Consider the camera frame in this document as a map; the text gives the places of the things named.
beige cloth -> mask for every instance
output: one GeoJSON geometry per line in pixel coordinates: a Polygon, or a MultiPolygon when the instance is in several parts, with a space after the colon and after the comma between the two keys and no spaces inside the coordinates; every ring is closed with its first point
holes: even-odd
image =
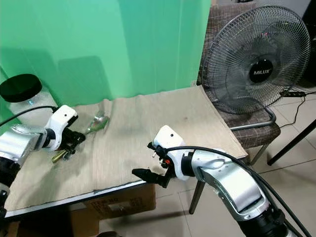
{"type": "Polygon", "coordinates": [[[109,125],[87,135],[69,161],[52,164],[54,153],[32,153],[11,186],[5,208],[16,210],[61,200],[94,190],[139,180],[134,168],[164,173],[147,144],[165,124],[187,145],[221,148],[235,157],[246,152],[206,97],[202,87],[190,87],[133,98],[103,100],[77,106],[72,130],[84,132],[99,109],[110,115],[109,125]]]}

glass jar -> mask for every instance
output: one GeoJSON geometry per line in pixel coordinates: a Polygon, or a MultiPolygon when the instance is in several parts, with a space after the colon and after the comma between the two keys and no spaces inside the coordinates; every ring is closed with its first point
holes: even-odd
{"type": "MultiPolygon", "coordinates": [[[[8,78],[0,85],[0,95],[14,114],[44,105],[57,107],[48,89],[32,74],[8,78]]],[[[23,124],[45,126],[51,115],[52,110],[49,108],[38,109],[20,115],[18,119],[23,124]]]]}

chair leg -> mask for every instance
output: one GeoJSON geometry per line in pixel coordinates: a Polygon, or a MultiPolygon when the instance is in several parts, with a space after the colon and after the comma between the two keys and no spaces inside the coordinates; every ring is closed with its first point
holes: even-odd
{"type": "Polygon", "coordinates": [[[194,195],[193,195],[190,209],[189,209],[190,214],[194,214],[204,186],[205,186],[205,182],[202,182],[202,181],[197,182],[197,186],[196,186],[196,189],[194,190],[194,195]]]}
{"type": "Polygon", "coordinates": [[[263,152],[266,150],[266,148],[268,147],[268,144],[263,145],[260,150],[258,151],[258,153],[255,155],[255,157],[252,159],[252,161],[249,163],[250,165],[254,165],[257,160],[260,158],[260,156],[263,154],[263,152]]]}

fan guard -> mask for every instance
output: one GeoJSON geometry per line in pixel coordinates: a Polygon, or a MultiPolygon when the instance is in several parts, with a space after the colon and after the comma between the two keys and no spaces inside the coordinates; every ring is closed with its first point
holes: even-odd
{"type": "Polygon", "coordinates": [[[202,86],[217,109],[255,112],[301,78],[309,55],[309,33],[295,12],[282,6],[254,8],[214,38],[202,67],[202,86]]]}

green screen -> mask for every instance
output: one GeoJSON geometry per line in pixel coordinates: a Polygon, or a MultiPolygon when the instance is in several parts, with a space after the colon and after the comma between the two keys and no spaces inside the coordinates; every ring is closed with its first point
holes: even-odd
{"type": "MultiPolygon", "coordinates": [[[[190,86],[210,0],[1,0],[0,65],[70,106],[190,86]]],[[[0,120],[10,115],[0,100],[0,120]]]]}

